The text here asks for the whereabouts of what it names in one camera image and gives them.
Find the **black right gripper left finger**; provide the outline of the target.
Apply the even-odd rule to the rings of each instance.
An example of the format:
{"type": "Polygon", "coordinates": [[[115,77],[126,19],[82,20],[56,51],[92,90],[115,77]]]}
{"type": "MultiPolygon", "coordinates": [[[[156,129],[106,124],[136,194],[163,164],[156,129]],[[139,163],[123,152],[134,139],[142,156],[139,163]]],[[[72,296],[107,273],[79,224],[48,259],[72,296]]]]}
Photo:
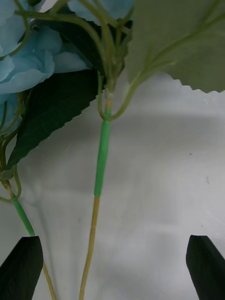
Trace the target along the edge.
{"type": "Polygon", "coordinates": [[[31,300],[43,262],[40,238],[22,237],[0,266],[0,298],[31,300]]]}

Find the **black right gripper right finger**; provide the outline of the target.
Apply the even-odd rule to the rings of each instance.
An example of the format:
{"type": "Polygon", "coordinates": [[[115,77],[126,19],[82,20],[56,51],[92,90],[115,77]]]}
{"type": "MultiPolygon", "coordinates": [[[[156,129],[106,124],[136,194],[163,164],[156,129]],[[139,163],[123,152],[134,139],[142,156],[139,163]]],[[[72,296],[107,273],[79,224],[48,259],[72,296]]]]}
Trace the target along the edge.
{"type": "Polygon", "coordinates": [[[200,300],[225,299],[225,259],[208,236],[190,236],[186,265],[200,300]]]}

